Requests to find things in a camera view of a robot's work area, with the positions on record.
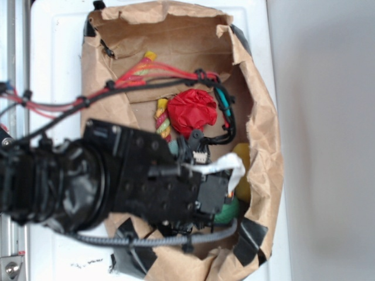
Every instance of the brown paper bag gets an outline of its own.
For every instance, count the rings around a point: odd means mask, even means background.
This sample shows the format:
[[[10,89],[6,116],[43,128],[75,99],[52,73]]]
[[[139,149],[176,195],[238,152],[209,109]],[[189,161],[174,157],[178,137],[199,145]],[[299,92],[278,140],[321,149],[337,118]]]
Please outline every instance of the brown paper bag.
[[[226,146],[212,147],[215,160],[240,142],[250,145],[250,207],[233,237],[198,245],[194,253],[180,247],[152,249],[154,258],[141,266],[146,280],[241,280],[268,260],[281,197],[283,160],[277,112],[241,34],[222,11],[174,1],[104,8],[88,16],[82,53],[83,93],[103,88],[140,61],[147,50],[157,60],[193,72],[215,71],[236,96],[237,136]],[[101,100],[82,113],[87,118],[154,131],[152,116],[160,97],[186,90],[185,86],[130,92]],[[221,123],[204,134],[222,132]],[[110,237],[130,222],[140,238],[160,238],[159,231],[129,214],[111,214],[105,224]]]

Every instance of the gray wall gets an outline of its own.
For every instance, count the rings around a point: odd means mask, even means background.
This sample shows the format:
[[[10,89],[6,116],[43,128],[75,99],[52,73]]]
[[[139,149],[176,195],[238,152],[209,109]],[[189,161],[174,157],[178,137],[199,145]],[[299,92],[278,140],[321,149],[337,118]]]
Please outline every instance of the gray wall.
[[[375,1],[268,16],[293,280],[375,280]]]

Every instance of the screw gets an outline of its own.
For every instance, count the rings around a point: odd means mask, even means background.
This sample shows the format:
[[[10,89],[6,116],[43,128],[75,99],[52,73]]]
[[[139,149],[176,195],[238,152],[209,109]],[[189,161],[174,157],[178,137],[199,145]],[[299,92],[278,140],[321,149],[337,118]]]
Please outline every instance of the screw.
[[[126,183],[126,184],[125,184],[125,190],[126,190],[126,191],[131,190],[131,183]]]
[[[144,144],[145,142],[144,142],[144,140],[142,139],[142,138],[138,138],[138,139],[136,139],[136,141],[135,141],[135,144],[139,147],[139,148],[141,148],[141,147],[143,147],[143,144]]]
[[[155,141],[153,141],[152,143],[151,143],[151,148],[153,149],[153,150],[158,150],[158,148],[159,148],[159,143],[158,143],[158,141],[157,140],[155,140]]]
[[[120,131],[120,127],[119,126],[116,126],[116,125],[112,126],[112,133],[118,133],[119,131]]]
[[[188,211],[191,211],[193,209],[193,203],[189,203],[187,206],[186,206],[187,210]]]

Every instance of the bolt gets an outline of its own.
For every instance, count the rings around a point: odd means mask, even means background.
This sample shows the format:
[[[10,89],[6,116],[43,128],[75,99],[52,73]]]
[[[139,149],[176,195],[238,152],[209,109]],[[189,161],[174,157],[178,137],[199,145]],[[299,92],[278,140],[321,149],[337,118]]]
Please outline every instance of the bolt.
[[[190,190],[192,192],[195,192],[197,190],[197,185],[196,184],[193,184],[191,187],[190,187]]]
[[[116,125],[112,126],[112,133],[118,133],[119,131],[120,131],[120,127],[119,126],[116,126]]]
[[[19,273],[19,266],[15,262],[9,262],[8,265],[5,267],[5,272],[11,279],[14,279],[14,277],[17,276]]]
[[[8,145],[10,145],[12,142],[14,142],[14,139],[12,139],[12,138],[5,138],[5,139],[2,140],[1,145],[2,145],[2,146],[8,146]]]

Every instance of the crumpled paper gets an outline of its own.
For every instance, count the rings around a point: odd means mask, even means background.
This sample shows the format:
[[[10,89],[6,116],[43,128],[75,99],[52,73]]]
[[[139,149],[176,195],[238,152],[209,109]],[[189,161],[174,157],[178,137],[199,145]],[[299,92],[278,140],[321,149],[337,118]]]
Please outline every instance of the crumpled paper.
[[[168,102],[168,114],[174,129],[188,139],[194,129],[216,123],[216,102],[206,91],[189,89]]]

